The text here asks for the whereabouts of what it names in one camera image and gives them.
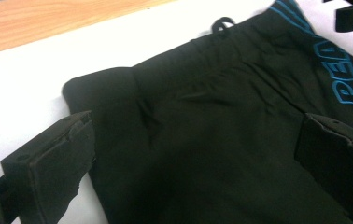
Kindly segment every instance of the black athletic shorts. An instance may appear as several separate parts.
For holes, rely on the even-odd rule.
[[[133,67],[64,86],[92,111],[111,224],[352,223],[294,159],[304,113],[353,127],[353,57],[291,0]]]

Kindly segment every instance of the wooden surface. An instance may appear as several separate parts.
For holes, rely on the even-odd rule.
[[[0,50],[175,0],[3,0]]]

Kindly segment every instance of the white surface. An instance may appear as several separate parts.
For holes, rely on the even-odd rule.
[[[340,35],[332,31],[332,13],[340,4],[345,5],[344,1],[298,2],[320,35],[353,51],[353,33]],[[61,89],[70,78],[135,65],[208,34],[220,17],[240,22],[272,3],[179,0],[0,52],[0,160],[69,114]],[[87,176],[60,223],[106,223]]]

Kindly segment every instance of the drawstring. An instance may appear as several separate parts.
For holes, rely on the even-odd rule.
[[[225,23],[235,25],[234,21],[229,17],[222,17],[215,21],[215,23],[212,25],[212,34],[217,34],[221,38],[228,36],[230,31],[226,27]]]

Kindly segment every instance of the black fabric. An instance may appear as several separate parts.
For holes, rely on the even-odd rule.
[[[353,127],[353,57],[293,1],[64,86],[92,111],[110,223],[351,223],[293,159],[304,113]]]

